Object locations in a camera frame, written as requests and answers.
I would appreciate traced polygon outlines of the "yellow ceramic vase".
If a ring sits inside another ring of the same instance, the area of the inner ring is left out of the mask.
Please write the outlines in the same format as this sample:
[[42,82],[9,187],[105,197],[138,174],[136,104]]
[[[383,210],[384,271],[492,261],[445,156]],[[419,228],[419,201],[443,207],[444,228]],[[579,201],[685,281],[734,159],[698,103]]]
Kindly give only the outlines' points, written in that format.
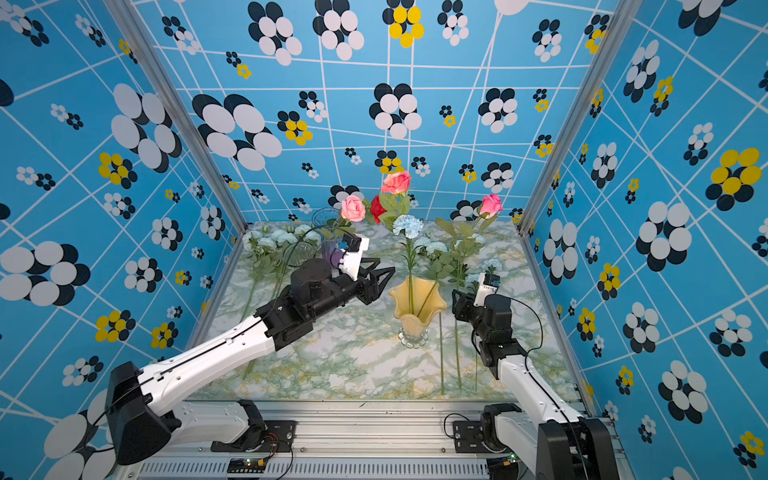
[[430,282],[414,276],[414,314],[408,313],[408,292],[406,279],[388,291],[394,301],[394,318],[400,322],[398,338],[409,349],[422,347],[428,340],[427,329],[430,321],[426,313],[418,313],[421,302],[426,298]]

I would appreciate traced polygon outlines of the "light blue carnation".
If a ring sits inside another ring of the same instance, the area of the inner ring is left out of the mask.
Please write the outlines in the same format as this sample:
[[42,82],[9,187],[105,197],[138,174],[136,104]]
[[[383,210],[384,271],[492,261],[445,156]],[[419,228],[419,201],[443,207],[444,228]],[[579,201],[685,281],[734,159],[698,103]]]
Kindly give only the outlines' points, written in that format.
[[481,271],[486,276],[496,275],[501,277],[503,275],[503,263],[496,258],[489,258],[481,263]]
[[407,292],[409,314],[414,314],[413,269],[415,267],[417,257],[415,243],[416,239],[421,234],[423,227],[423,221],[410,214],[400,215],[393,222],[393,233],[395,235],[401,235],[405,238],[403,245],[405,247],[404,259],[407,269],[406,285],[408,287]]

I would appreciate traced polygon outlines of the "blue purple ribbed glass vase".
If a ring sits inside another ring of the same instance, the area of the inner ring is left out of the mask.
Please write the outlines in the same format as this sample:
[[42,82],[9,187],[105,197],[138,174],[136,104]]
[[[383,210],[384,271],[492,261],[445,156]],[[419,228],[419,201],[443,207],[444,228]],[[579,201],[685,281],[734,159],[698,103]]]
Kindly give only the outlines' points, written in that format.
[[333,207],[317,210],[311,218],[314,230],[321,236],[318,255],[336,269],[341,265],[344,255],[341,246],[344,235],[342,222],[340,211]]

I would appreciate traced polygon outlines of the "clear glass vase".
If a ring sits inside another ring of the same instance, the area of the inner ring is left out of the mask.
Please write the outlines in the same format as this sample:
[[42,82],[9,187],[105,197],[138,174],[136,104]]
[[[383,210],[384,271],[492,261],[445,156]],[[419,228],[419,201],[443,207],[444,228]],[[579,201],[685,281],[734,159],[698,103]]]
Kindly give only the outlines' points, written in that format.
[[314,258],[318,247],[308,241],[298,241],[285,247],[282,263],[288,268],[299,268],[304,262]]

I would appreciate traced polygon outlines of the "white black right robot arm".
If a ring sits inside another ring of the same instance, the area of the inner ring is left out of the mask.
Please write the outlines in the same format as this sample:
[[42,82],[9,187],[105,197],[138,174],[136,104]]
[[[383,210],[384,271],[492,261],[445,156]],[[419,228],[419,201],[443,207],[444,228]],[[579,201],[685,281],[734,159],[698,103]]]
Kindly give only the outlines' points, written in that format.
[[562,399],[514,336],[514,300],[490,294],[476,302],[455,290],[452,302],[456,320],[472,327],[471,340],[483,365],[516,399],[484,408],[481,425],[487,448],[510,451],[536,479],[618,479],[608,427]]

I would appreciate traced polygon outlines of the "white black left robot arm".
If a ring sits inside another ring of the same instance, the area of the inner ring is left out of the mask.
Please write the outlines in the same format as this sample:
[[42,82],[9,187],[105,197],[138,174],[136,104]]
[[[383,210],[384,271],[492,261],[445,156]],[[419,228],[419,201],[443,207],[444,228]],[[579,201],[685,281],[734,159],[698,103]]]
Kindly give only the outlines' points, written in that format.
[[112,370],[104,414],[120,466],[140,463],[164,447],[218,442],[235,451],[257,447],[266,426],[251,401],[222,407],[189,406],[190,395],[224,374],[277,352],[310,333],[321,316],[353,299],[378,300],[395,273],[365,258],[356,275],[332,274],[322,258],[305,261],[289,284],[255,314],[225,333],[169,359]]

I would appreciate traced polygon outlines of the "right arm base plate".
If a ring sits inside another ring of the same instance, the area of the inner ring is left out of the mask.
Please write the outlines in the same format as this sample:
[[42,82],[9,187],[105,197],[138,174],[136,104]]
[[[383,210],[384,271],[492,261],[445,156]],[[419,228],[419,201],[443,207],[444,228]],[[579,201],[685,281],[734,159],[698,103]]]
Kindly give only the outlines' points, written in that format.
[[459,454],[508,454],[511,450],[491,447],[479,421],[458,420],[452,423],[454,450]]

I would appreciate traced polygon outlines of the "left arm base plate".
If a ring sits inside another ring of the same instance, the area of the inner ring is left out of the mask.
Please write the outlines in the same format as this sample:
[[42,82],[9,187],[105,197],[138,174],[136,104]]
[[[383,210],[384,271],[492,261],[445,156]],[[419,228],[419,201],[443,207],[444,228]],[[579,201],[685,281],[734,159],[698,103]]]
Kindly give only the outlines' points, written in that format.
[[289,453],[297,425],[292,420],[267,420],[263,427],[250,427],[232,443],[214,441],[210,449],[217,453]]

